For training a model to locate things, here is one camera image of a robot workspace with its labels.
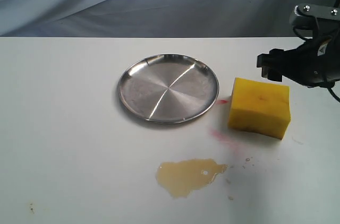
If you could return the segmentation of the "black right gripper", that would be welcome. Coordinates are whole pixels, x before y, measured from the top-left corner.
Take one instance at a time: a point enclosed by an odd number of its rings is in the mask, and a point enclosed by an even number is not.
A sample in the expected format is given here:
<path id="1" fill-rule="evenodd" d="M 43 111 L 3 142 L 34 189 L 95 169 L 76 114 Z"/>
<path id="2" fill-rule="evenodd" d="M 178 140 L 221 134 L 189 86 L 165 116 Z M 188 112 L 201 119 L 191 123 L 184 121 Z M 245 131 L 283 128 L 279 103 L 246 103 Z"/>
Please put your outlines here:
<path id="1" fill-rule="evenodd" d="M 257 68 L 262 68 L 263 78 L 282 82 L 282 75 L 270 67 L 281 62 L 283 54 L 283 49 L 274 48 L 257 56 Z M 339 34 L 306 41 L 298 48 L 286 51 L 285 58 L 285 77 L 309 88 L 333 87 L 339 81 Z"/>

